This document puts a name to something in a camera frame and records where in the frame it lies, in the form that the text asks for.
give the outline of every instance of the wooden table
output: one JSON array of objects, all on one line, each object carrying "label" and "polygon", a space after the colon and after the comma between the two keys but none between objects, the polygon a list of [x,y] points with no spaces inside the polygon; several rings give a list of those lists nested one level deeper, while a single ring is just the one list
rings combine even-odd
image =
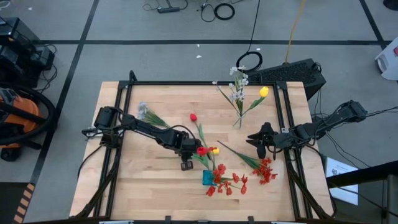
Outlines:
[{"label": "wooden table", "polygon": [[[103,82],[94,119],[102,106],[114,105],[117,86],[117,82]],[[303,84],[291,82],[288,88],[295,124],[311,122]],[[245,87],[245,108],[258,99],[259,89],[260,86]],[[285,125],[288,126],[282,92],[279,95]],[[272,124],[274,130],[279,130],[272,89],[269,96],[247,114],[240,130],[232,127],[236,112],[215,86],[133,86],[128,113],[137,115],[141,101],[148,103],[168,124],[182,124],[198,136],[189,118],[190,113],[195,113],[198,122],[203,125],[208,145],[220,148],[216,163],[227,167],[226,177],[231,176],[232,172],[239,176],[248,175],[248,191],[241,195],[238,189],[233,189],[235,192],[230,196],[215,193],[208,197],[205,195],[208,187],[201,184],[204,169],[201,164],[194,162],[193,170],[183,172],[180,170],[181,160],[173,151],[163,149],[153,139],[128,131],[123,142],[112,219],[164,220],[165,216],[171,215],[172,220],[245,221],[248,216],[253,216],[256,221],[294,220],[283,153],[278,153],[276,161],[271,164],[274,173],[278,174],[277,178],[266,185],[259,185],[258,177],[251,174],[250,167],[217,144],[220,140],[239,152],[257,157],[255,147],[245,142],[247,135],[258,132],[266,121]],[[99,138],[88,141],[85,157],[98,147],[99,141]],[[104,152],[104,149],[97,152],[82,168],[70,215],[76,215],[97,190]],[[332,214],[319,155],[303,149],[302,162],[309,191],[325,211]],[[301,216],[305,217],[302,194],[299,190],[297,194]],[[105,192],[103,205],[106,205],[107,199],[108,193]]]}]

